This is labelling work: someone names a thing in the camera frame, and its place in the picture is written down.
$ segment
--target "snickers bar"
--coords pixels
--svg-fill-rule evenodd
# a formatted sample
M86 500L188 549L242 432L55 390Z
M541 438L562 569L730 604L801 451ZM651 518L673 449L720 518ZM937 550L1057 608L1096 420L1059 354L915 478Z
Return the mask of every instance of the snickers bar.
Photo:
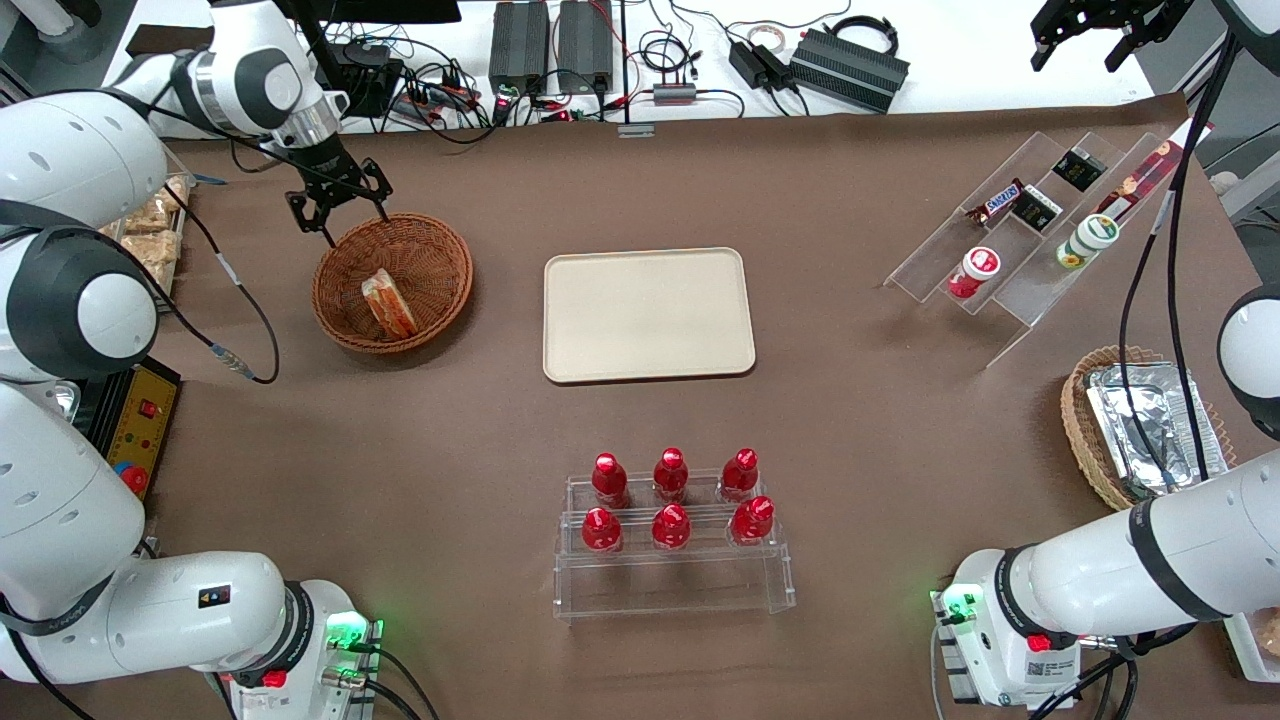
M1000 195L965 213L974 223L987 227L987 223L998 218L1005 210L1012 208L1014 200L1023 193L1023 181L1014 178L1012 184L1000 191Z

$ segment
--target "wicker basket with foil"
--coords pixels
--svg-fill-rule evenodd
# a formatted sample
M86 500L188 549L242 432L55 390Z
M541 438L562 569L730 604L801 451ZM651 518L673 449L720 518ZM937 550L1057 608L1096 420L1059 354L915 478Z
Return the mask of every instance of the wicker basket with foil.
M1134 346L1126 348L1126 361L1129 363L1153 363L1158 360L1162 360L1158 352ZM1115 345L1101 347L1085 355L1062 384L1061 401L1062 425L1066 428L1066 437L1071 443L1071 452L1075 454L1075 461L1080 466L1080 471L1084 473L1085 479L1089 480L1089 486L1093 487L1093 491L1107 505L1114 510L1125 510L1134 506L1134 498L1125 489L1119 473L1116 473L1115 465L1111 461L1111 454L1106 446L1106 439L1102 437L1102 430L1094 419L1093 407L1089 405L1084 387L1084 378L1088 373L1119 361L1120 350ZM1235 451L1231 447L1231 441L1226 437L1222 419L1213 411L1213 407L1208 402L1204 402L1204 411L1208 415L1210 424L1213 427L1213 434L1217 436L1217 441L1222 447L1222 457L1226 460L1228 466L1234 468L1236 464Z
M374 315L361 284L379 270L394 281L416 333L394 337ZM416 213L394 213L356 225L325 252L311 283L311 307L325 334L348 350L403 352L457 319L474 274L467 243L448 225Z

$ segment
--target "beige tray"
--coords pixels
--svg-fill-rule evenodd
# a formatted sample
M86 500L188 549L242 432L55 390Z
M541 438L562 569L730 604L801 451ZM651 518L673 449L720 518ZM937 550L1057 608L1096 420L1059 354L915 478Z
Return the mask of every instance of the beige tray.
M557 383L755 364L742 256L731 247L559 255L544 281L543 372Z

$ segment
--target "green light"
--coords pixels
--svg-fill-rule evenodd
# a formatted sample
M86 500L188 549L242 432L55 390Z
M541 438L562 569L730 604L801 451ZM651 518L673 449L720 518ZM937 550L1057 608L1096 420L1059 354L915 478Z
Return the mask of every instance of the green light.
M330 616L325 625L325 637L337 646L362 642L367 632L369 620L355 610Z

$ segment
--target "red button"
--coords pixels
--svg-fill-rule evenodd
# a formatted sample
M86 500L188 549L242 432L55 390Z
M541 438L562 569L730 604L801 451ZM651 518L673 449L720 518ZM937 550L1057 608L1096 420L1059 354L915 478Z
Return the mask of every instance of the red button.
M129 492L134 495L147 489L148 478L147 469L137 465L129 465L124 470L120 470L120 479L128 486Z

